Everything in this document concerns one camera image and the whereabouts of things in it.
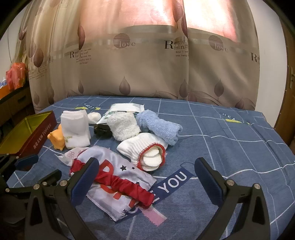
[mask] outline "blue towel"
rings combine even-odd
[[[156,113],[151,110],[145,110],[138,113],[136,121],[142,132],[153,131],[155,135],[164,139],[168,144],[175,145],[182,126],[160,119]]]

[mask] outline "beige curtain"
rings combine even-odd
[[[34,0],[14,61],[34,107],[68,96],[185,99],[255,109],[259,50],[246,0]]]

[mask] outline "red plastic bag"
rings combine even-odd
[[[26,82],[26,65],[22,62],[14,63],[6,72],[6,80],[9,90],[23,87]]]

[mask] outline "metal pivot bolt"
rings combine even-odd
[[[68,184],[68,181],[67,180],[62,180],[60,181],[59,185],[61,185],[62,187],[67,185]]]
[[[255,183],[255,184],[254,184],[254,187],[255,187],[256,189],[260,189],[260,188],[261,188],[260,185],[259,185],[258,183]]]
[[[37,190],[39,187],[40,187],[39,184],[35,184],[35,185],[33,186],[33,188],[34,188],[35,190]]]
[[[234,185],[235,182],[234,182],[232,179],[228,179],[228,180],[226,181],[226,183],[227,183],[228,185],[232,186],[232,185]]]

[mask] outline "grid pattern bedsheet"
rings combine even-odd
[[[156,112],[160,118],[183,126],[176,145],[167,149],[165,165],[152,172],[157,183],[181,167],[194,176],[154,205],[150,213],[140,213],[118,223],[85,198],[77,210],[99,239],[196,239],[217,209],[195,176],[193,163],[198,157],[204,157],[225,179],[231,178],[245,186],[259,183],[268,207],[271,239],[282,233],[295,212],[295,157],[262,113],[184,100],[107,96],[69,97],[44,111],[53,110],[60,122],[64,110],[72,111],[84,104],[100,107],[100,110],[87,110],[88,113],[97,111],[103,115],[111,104],[128,102],[144,104],[145,109]],[[90,131],[91,146],[99,145],[117,152],[118,141],[96,138],[93,126]],[[69,167],[55,156],[66,151],[54,150],[47,140],[39,153],[39,162],[29,172],[16,171],[8,181],[9,186],[32,185],[55,169],[62,171],[62,179],[68,179]],[[230,234],[236,217],[237,213],[223,237]],[[59,221],[68,233],[62,218]]]

